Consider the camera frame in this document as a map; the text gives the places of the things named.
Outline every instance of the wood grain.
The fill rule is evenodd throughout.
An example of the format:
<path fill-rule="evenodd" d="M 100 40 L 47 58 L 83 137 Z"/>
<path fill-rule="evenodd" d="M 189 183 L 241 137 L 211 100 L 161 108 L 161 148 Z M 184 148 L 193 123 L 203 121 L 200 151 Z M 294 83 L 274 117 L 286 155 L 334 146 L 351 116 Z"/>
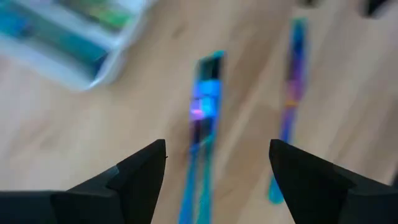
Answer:
<path fill-rule="evenodd" d="M 397 169 L 398 7 L 361 1 L 163 0 L 113 85 L 72 93 L 0 58 L 0 189 L 68 189 L 157 138 L 167 167 L 153 223 L 176 223 L 197 60 L 226 51 L 214 164 L 214 223 L 293 223 L 266 198 L 268 143 L 284 100 L 290 22 L 309 24 L 308 88 L 294 144 L 388 184 Z"/>

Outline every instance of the marker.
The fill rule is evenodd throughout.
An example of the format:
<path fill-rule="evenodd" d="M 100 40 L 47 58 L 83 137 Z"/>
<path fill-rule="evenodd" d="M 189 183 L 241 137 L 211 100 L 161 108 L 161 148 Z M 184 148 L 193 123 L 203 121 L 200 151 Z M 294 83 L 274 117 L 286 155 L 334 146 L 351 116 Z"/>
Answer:
<path fill-rule="evenodd" d="M 179 224 L 211 223 L 213 198 L 211 165 L 221 104 L 223 57 L 224 52 L 218 51 L 201 59 L 198 63 L 190 106 L 193 134 L 190 146 L 190 165 L 181 202 Z M 201 187 L 197 186 L 198 173 L 203 176 Z M 196 192 L 200 192 L 200 190 L 200 196 L 196 198 Z"/>

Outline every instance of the blue pen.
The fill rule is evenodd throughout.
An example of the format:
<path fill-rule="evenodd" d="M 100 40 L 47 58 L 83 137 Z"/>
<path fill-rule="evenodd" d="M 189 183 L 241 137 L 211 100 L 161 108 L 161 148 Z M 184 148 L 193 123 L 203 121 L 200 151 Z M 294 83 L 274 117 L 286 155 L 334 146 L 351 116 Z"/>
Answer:
<path fill-rule="evenodd" d="M 286 81 L 287 94 L 280 130 L 280 139 L 286 143 L 291 142 L 297 106 L 304 94 L 305 62 L 307 58 L 306 32 L 306 20 L 295 19 L 292 24 L 292 35 L 290 38 L 290 62 Z M 271 177 L 268 198 L 274 204 L 284 201 L 284 196 L 274 176 Z"/>

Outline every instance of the floor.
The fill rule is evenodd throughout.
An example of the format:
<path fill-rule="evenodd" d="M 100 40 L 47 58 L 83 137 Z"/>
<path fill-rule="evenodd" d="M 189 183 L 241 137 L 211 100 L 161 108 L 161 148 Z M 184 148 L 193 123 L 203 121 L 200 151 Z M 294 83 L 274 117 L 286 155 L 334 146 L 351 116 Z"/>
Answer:
<path fill-rule="evenodd" d="M 0 189 L 67 189 L 158 138 L 167 167 L 153 223 L 176 223 L 196 61 L 227 53 L 214 167 L 214 223 L 293 223 L 266 199 L 269 140 L 284 99 L 290 20 L 310 24 L 308 88 L 294 145 L 388 184 L 397 169 L 398 7 L 359 0 L 160 0 L 115 84 L 71 93 L 0 59 Z"/>

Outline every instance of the blue marker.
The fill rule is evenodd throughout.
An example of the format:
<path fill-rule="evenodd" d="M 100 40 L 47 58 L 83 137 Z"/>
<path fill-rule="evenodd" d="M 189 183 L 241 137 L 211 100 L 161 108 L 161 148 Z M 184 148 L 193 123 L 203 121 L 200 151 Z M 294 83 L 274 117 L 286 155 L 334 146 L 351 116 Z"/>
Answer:
<path fill-rule="evenodd" d="M 215 52 L 198 63 L 190 106 L 193 139 L 190 146 L 190 165 L 187 172 L 179 224 L 211 223 L 212 195 L 211 165 L 216 128 L 221 103 L 221 63 L 224 52 Z M 198 164 L 203 163 L 203 170 Z M 203 185 L 197 186 L 197 174 L 203 174 Z M 200 198 L 195 198 L 201 190 Z"/>

